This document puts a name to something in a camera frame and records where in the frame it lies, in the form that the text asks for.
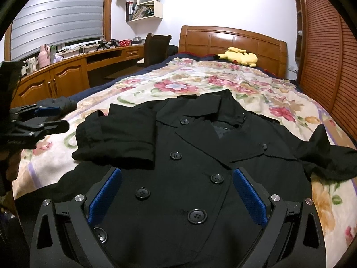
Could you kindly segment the person's left hand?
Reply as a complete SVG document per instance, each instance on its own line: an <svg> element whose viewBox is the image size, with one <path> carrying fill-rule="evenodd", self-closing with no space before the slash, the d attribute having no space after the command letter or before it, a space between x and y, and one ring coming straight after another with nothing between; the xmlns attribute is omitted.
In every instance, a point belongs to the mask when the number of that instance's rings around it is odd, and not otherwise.
<svg viewBox="0 0 357 268"><path fill-rule="evenodd" d="M22 150L1 151L1 196L12 189L12 182L18 177Z"/></svg>

